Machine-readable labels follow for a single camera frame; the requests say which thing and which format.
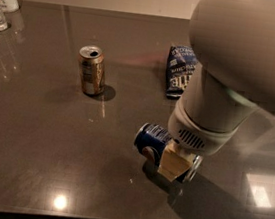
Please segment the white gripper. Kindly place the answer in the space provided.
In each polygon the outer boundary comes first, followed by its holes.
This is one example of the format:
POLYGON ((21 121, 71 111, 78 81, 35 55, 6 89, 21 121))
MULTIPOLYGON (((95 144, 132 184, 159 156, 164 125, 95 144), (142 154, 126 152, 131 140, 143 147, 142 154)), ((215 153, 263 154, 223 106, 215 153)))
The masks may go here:
POLYGON ((169 142, 158 166, 159 174, 171 182, 193 166, 194 154, 208 156, 220 150, 236 133, 245 117, 214 106, 187 111, 187 105, 178 101, 168 120, 168 131, 181 146, 174 141, 169 142))

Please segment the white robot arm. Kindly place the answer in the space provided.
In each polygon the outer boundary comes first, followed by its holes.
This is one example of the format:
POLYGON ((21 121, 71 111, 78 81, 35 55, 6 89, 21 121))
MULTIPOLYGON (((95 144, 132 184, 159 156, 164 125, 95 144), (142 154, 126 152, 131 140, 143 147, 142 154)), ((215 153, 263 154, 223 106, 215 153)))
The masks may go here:
POLYGON ((159 174, 192 178, 258 109, 275 116, 275 0, 200 0, 191 47, 199 66, 168 120, 159 174))

